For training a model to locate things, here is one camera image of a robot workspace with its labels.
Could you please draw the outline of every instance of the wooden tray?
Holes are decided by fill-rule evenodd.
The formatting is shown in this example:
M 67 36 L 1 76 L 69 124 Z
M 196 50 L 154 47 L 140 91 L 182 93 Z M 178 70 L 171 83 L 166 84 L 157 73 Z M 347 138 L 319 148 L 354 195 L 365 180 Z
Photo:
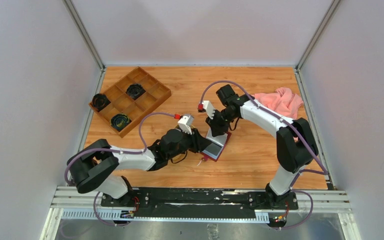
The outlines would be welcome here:
M 132 84 L 140 84 L 145 89 L 145 93 L 136 100 L 126 94 L 127 88 Z M 172 95 L 172 91 L 142 68 L 136 67 L 102 94 L 109 99 L 110 104 L 100 111 L 92 105 L 92 102 L 89 103 L 89 106 L 115 133 L 120 137 L 124 137 L 146 115 L 153 112 L 167 100 Z M 126 114 L 131 120 L 131 123 L 121 131 L 111 126 L 111 119 L 117 114 Z

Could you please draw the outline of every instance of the black round object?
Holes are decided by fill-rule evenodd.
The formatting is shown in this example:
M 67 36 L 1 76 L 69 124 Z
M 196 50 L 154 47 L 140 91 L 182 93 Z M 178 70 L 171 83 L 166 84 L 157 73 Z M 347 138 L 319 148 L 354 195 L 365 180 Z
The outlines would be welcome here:
M 129 95 L 133 100 L 138 99 L 144 93 L 145 89 L 139 83 L 134 83 L 128 86 L 126 90 L 126 94 Z
M 179 129 L 170 129 L 161 137 L 159 146 L 161 150 L 168 152 L 179 148 L 179 143 L 182 141 L 183 133 Z
M 113 116 L 110 121 L 111 126 L 119 132 L 123 130 L 130 122 L 130 118 L 124 113 L 119 113 Z
M 102 93 L 98 93 L 92 98 L 92 106 L 96 108 L 96 110 L 101 111 L 104 109 L 108 104 L 110 104 L 110 100 L 108 100 L 107 96 L 105 96 Z

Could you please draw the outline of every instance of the black circular disc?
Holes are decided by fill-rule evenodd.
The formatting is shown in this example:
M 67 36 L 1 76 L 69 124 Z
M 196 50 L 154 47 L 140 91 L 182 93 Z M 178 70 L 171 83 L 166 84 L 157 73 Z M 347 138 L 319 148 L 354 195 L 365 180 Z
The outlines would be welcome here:
M 130 122 L 130 118 L 124 113 L 119 113 L 113 116 L 110 121 L 111 126 L 119 132 L 123 130 Z
M 101 111 L 104 109 L 108 104 L 110 104 L 110 100 L 108 100 L 107 96 L 105 96 L 102 93 L 98 93 L 92 98 L 92 106 L 96 108 L 96 110 Z
M 126 90 L 126 94 L 129 95 L 133 100 L 138 99 L 144 93 L 145 89 L 139 83 L 134 83 L 128 86 Z

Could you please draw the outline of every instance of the cable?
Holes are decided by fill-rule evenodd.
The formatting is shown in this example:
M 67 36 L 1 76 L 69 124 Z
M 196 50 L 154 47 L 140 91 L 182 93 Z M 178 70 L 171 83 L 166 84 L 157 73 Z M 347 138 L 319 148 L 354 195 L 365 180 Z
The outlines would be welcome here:
M 184 152 L 184 157 L 181 160 L 179 160 L 177 162 L 173 162 L 173 158 L 172 158 L 172 159 L 170 159 L 170 161 L 171 161 L 172 164 L 178 164 L 181 161 L 185 160 L 187 156 L 188 156 L 188 151 Z
M 172 118 L 175 117 L 173 114 L 166 113 L 166 112 L 152 112 L 152 113 L 146 115 L 146 116 L 142 119 L 142 121 L 140 121 L 140 123 L 139 123 L 139 137 L 140 137 L 140 139 L 142 140 L 142 143 L 143 143 L 143 145 L 144 145 L 145 148 L 143 149 L 142 152 L 137 152 L 137 151 L 123 151 L 124 153 L 127 153 L 127 154 L 142 154 L 142 153 L 144 153 L 144 152 L 147 151 L 147 147 L 148 147 L 148 145 L 147 145 L 147 143 L 145 142 L 144 137 L 142 136 L 142 124 L 144 124 L 145 119 L 147 119 L 148 117 L 150 117 L 150 116 L 152 116 L 152 115 L 166 115 L 166 116 L 169 116 L 169 117 L 172 117 Z
M 139 209 L 139 204 L 140 204 L 140 201 L 139 201 L 139 198 L 137 196 L 135 196 L 134 198 L 134 213 L 136 213 Z
M 291 226 L 284 226 L 284 227 L 272 227 L 273 229 L 276 229 L 276 230 L 282 230 L 282 229 L 293 229 L 293 228 L 296 228 L 300 225 L 302 225 L 303 223 L 305 223 L 311 216 L 311 214 L 313 213 L 313 206 L 314 206 L 314 202 L 313 202 L 313 198 L 311 197 L 310 194 L 308 194 L 307 192 L 305 191 L 301 191 L 301 190 L 291 190 L 292 192 L 294 193 L 301 193 L 301 194 L 305 194 L 307 195 L 309 198 L 310 198 L 310 211 L 308 212 L 308 215 L 302 220 L 300 221 L 299 223 L 297 224 L 294 224 L 294 225 L 291 225 Z
M 289 187 L 292 188 L 292 186 L 295 184 L 295 182 L 297 181 L 298 177 L 304 173 L 304 172 L 308 172 L 308 173 L 313 173 L 313 174 L 321 174 L 321 175 L 325 175 L 323 172 L 321 171 L 317 171 L 317 170 L 312 170 L 312 169 L 303 169 L 301 171 L 299 171 L 299 173 L 297 175 L 295 175 L 295 177 L 293 178 L 292 182 L 290 183 Z
M 289 213 L 289 203 L 288 203 L 288 201 L 285 201 L 285 204 L 286 204 L 286 212 L 284 214 L 280 215 L 277 218 L 276 222 L 278 222 L 279 220 L 284 219 L 284 218 L 286 218 L 288 216 L 288 213 Z
M 243 88 L 241 85 L 237 84 L 236 82 L 234 81 L 229 81 L 229 80 L 219 80 L 219 81 L 215 81 L 213 83 L 211 83 L 210 85 L 208 85 L 206 87 L 206 89 L 204 90 L 204 92 L 202 93 L 202 96 L 201 96 L 201 99 L 198 103 L 198 106 L 200 104 L 202 104 L 203 102 L 203 99 L 204 99 L 204 96 L 205 96 L 205 93 L 208 91 L 208 89 L 210 89 L 210 87 L 212 87 L 213 85 L 215 84 L 219 84 L 219 83 L 228 83 L 228 84 L 233 84 L 235 85 L 236 87 L 240 88 L 244 93 L 245 95 L 249 98 L 249 100 L 252 102 L 252 104 L 254 104 L 256 107 L 258 107 L 260 110 L 263 110 L 264 112 L 272 115 L 273 117 L 275 117 L 276 119 L 278 119 L 280 122 L 286 124 L 288 127 L 290 127 L 290 129 L 292 129 L 292 131 L 298 136 L 299 140 L 301 140 L 301 142 L 304 144 L 305 148 L 307 149 L 307 151 L 310 153 L 310 155 L 313 157 L 313 159 L 317 162 L 317 164 L 320 166 L 321 170 L 322 171 L 315 171 L 315 170 L 302 170 L 300 171 L 300 173 L 302 172 L 311 172 L 311 173 L 316 173 L 316 174 L 322 174 L 322 175 L 327 175 L 328 174 L 328 170 L 325 168 L 325 166 L 323 166 L 323 163 L 322 161 L 320 161 L 320 159 L 316 156 L 316 154 L 314 153 L 314 151 L 311 149 L 311 147 L 309 146 L 309 144 L 307 143 L 307 141 L 304 139 L 304 137 L 301 135 L 301 133 L 292 125 L 290 124 L 289 122 L 287 122 L 286 120 L 284 120 L 281 116 L 277 115 L 276 113 L 260 106 L 258 103 L 256 103 L 256 101 L 251 97 L 251 95 L 245 90 L 245 88 Z
M 109 222 L 106 222 L 104 221 L 98 214 L 98 211 L 97 211 L 97 199 L 98 199 L 98 195 L 100 194 L 101 192 L 99 191 L 95 198 L 93 199 L 93 212 L 95 213 L 95 217 L 103 224 L 107 225 L 107 226 L 111 226 L 111 227 L 122 227 L 122 226 L 126 226 L 128 225 L 130 222 L 127 222 L 127 223 L 122 223 L 122 224 L 116 224 L 116 223 L 109 223 Z
M 230 129 L 231 131 L 235 131 L 235 130 L 236 130 L 236 127 L 238 126 L 238 122 L 239 122 L 239 117 L 236 119 L 236 122 L 234 123 L 234 128 L 233 128 L 233 129 L 232 129 L 230 123 L 229 123 L 229 129 Z

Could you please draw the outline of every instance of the red connector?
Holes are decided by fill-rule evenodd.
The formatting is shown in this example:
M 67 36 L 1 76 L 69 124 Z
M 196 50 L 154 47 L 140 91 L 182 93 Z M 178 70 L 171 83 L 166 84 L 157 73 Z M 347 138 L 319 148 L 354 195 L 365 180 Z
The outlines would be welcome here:
M 198 112 L 204 112 L 204 105 L 202 103 L 198 104 Z

